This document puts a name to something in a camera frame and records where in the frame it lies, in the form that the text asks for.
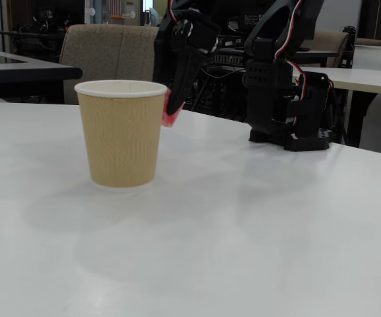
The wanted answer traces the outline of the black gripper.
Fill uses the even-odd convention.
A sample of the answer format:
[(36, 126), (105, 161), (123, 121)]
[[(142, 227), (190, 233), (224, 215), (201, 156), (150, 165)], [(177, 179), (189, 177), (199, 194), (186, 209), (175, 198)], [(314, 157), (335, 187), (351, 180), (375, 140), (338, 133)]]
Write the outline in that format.
[(213, 22), (217, 1), (168, 1), (154, 41), (153, 82), (170, 88), (167, 114), (175, 114), (203, 64), (218, 46), (221, 28)]

